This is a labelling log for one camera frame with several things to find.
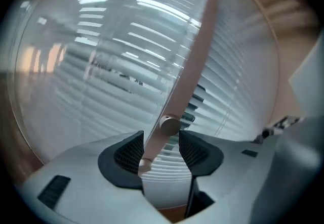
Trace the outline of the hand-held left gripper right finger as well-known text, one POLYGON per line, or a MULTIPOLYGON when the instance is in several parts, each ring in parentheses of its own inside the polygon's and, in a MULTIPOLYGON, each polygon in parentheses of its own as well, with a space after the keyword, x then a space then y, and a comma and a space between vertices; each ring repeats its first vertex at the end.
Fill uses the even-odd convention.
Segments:
POLYGON ((211 175, 224 159, 217 146, 184 130, 179 132, 179 152, 193 177, 211 175))

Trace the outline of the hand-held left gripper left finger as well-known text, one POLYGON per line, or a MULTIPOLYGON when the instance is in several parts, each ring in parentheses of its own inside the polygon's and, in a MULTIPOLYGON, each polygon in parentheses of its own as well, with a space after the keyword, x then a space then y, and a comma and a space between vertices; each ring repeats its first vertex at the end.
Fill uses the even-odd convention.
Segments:
POLYGON ((139 164, 144 154, 144 131, 119 141, 98 156, 98 167, 101 174, 114 186, 125 189, 143 189, 138 176, 139 164))

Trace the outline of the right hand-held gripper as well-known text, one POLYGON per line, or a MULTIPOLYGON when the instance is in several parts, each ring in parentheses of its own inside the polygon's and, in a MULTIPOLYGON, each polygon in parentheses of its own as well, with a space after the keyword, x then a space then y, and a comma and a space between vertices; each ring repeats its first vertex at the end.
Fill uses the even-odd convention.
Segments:
POLYGON ((256 136, 254 139, 254 143, 263 143, 268 137, 273 135, 281 134, 286 128, 300 122, 302 120, 301 117, 297 116, 285 116, 281 120, 277 121, 276 123, 264 127, 260 134, 256 136))

